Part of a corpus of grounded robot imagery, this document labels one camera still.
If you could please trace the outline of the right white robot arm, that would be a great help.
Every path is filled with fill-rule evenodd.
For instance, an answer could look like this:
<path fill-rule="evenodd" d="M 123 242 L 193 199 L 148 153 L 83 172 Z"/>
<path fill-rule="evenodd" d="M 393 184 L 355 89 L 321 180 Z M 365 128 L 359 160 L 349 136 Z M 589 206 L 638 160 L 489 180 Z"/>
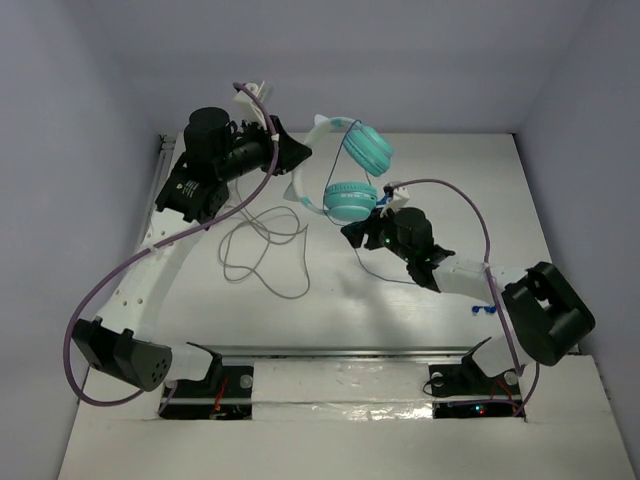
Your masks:
<path fill-rule="evenodd" d="M 418 286 L 469 297 L 506 315 L 505 333 L 474 346 L 455 375 L 472 392 L 483 393 L 502 373 L 532 362 L 556 365 L 595 327 L 593 314 L 555 265 L 523 269 L 466 259 L 436 243 L 417 208 L 374 211 L 341 232 L 354 248 L 385 248 L 404 260 Z"/>

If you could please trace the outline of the teal white cat-ear headphones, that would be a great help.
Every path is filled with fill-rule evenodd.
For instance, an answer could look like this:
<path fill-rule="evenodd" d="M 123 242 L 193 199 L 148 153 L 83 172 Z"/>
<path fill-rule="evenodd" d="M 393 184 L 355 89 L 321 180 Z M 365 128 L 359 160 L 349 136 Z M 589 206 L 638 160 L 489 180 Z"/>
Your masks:
<path fill-rule="evenodd" d="M 303 144 L 313 148 L 334 131 L 343 133 L 338 152 L 347 153 L 366 175 L 380 178 L 388 172 L 394 155 L 393 147 L 373 127 L 356 119 L 317 114 Z M 373 185 L 347 181 L 327 184 L 323 192 L 323 205 L 319 207 L 305 191 L 303 173 L 302 166 L 291 173 L 291 181 L 283 193 L 284 200 L 298 202 L 315 214 L 347 223 L 366 220 L 378 206 L 379 197 Z"/>

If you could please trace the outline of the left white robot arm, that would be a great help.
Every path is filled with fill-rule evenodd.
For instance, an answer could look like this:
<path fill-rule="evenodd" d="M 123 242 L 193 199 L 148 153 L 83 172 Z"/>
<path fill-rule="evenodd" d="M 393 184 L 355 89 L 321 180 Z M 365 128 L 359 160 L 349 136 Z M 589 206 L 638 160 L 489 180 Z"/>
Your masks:
<path fill-rule="evenodd" d="M 188 382 L 200 394 L 222 382 L 221 357 L 199 346 L 167 346 L 154 340 L 159 313 L 191 250 L 211 227 L 234 215 L 225 209 L 230 182 L 254 170 L 266 177 L 292 172 L 312 151 L 292 138 L 280 119 L 232 121 L 217 107 L 194 111 L 183 132 L 185 149 L 173 163 L 156 199 L 140 250 L 88 293 L 118 278 L 119 285 L 91 320 L 74 311 L 63 344 L 65 376 L 75 382 L 70 350 L 78 348 L 93 369 L 139 393 L 167 382 Z"/>

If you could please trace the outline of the aluminium mounting rail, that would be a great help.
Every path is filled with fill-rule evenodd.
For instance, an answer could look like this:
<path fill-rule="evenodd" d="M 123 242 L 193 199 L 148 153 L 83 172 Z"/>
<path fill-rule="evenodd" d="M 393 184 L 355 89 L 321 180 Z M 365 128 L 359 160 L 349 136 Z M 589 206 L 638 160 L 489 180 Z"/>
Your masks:
<path fill-rule="evenodd" d="M 309 346 L 251 346 L 208 345 L 208 348 L 227 357 L 357 357 L 357 358 L 431 358 L 461 357 L 469 347 L 453 348 L 376 348 L 376 347 L 309 347 Z"/>

